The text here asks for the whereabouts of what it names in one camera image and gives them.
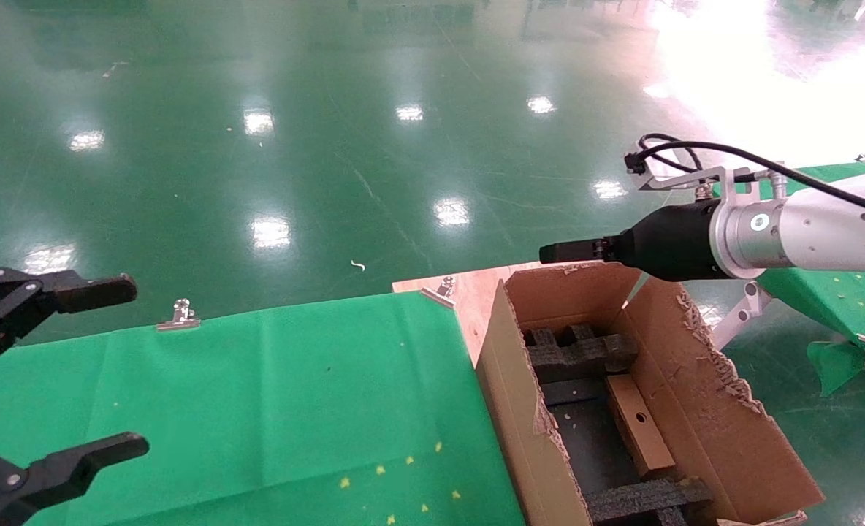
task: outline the wooden table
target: wooden table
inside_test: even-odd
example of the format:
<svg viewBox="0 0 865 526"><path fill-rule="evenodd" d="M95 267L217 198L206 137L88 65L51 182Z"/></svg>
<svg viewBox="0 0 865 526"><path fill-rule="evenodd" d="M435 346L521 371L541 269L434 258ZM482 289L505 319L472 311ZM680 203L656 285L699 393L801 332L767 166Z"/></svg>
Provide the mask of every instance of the wooden table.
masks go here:
<svg viewBox="0 0 865 526"><path fill-rule="evenodd" d="M405 280L393 283L393 291L409 292L420 290L423 287L436 290L442 280L447 276L455 278L452 289L452 300L455 302L455 314L462 327L462 335L465 336L465 345L468 347L468 355L472 357L472 363L479 363L481 344L488 330L490 310L494 302L494 291L497 290L499 280L506 280L517 270L536 269L545 265L533 261L532 263L520 263L507 267L493 267L493 269L471 270L457 274L446 274L429 278Z"/></svg>

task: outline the green cloth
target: green cloth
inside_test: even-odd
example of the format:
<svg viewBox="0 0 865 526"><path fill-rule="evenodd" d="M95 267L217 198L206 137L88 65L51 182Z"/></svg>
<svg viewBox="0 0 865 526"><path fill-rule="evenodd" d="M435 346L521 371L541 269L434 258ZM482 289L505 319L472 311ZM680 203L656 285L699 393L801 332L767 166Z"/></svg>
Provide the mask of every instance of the green cloth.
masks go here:
<svg viewBox="0 0 865 526"><path fill-rule="evenodd" d="M819 374L824 397L836 392L864 370L864 353L851 342L813 342L807 347L806 354Z"/></svg>
<svg viewBox="0 0 865 526"><path fill-rule="evenodd" d="M807 167L803 173L817 179L833 182L865 173L865 163L831 164L825 167ZM806 188L803 184L789 182L789 192ZM761 197L772 197L770 184L761 183ZM865 335L865 272L821 272L821 270L768 269L757 282L771 295L785 302L800 313L824 326L839 332L853 346L839 344L833 353L856 353L854 359L820 359L820 349L810 349L810 359L823 380L823 396L851 379L859 370L864 369L865 344L859 342L857 335Z"/></svg>
<svg viewBox="0 0 865 526"><path fill-rule="evenodd" d="M125 430L148 455L31 524L524 523L455 314L420 293L1 357L0 455Z"/></svg>

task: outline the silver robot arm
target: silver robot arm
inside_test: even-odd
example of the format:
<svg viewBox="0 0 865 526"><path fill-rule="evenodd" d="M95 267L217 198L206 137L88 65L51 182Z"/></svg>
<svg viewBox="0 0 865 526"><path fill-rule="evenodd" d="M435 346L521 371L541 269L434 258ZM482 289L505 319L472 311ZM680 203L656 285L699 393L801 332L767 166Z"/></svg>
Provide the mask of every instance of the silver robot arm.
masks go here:
<svg viewBox="0 0 865 526"><path fill-rule="evenodd" d="M662 178L644 170L633 179L640 190L695 188L696 202L661 207L614 236L545 246L540 260L619 261L667 281L754 279L769 267L865 272L865 207L816 189L787 197L786 177L772 171L714 167ZM760 200L763 179L773 199ZM865 174L831 186L865 197Z"/></svg>
<svg viewBox="0 0 865 526"><path fill-rule="evenodd" d="M832 186L865 197L865 174ZM729 275L748 279L769 267L865 272L864 207L810 188L751 203L738 196L723 200L712 225L713 254Z"/></svg>

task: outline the cardboard box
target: cardboard box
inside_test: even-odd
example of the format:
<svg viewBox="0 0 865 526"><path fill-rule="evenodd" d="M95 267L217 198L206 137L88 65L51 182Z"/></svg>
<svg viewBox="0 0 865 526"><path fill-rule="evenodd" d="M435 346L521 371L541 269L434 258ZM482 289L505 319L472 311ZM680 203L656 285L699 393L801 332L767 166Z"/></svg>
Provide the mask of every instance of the cardboard box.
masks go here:
<svg viewBox="0 0 865 526"><path fill-rule="evenodd" d="M477 374L530 526L592 524L522 339L522 330L578 323L634 339L630 375L680 476L706 483L719 519L757 524L821 502L684 287L650 278L627 302L638 279L638 270L598 263L523 270L498 284Z"/></svg>

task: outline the green epoxy floor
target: green epoxy floor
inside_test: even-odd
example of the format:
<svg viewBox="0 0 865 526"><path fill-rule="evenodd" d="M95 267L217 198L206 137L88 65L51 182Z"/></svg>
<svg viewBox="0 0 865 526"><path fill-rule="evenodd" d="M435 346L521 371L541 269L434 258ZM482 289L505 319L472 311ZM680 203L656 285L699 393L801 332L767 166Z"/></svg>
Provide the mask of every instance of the green epoxy floor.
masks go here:
<svg viewBox="0 0 865 526"><path fill-rule="evenodd" d="M865 0L0 0L0 265L138 280L32 342L383 293L689 199L623 176L654 130L865 154ZM769 310L728 353L865 526L865 376L819 399L829 332Z"/></svg>

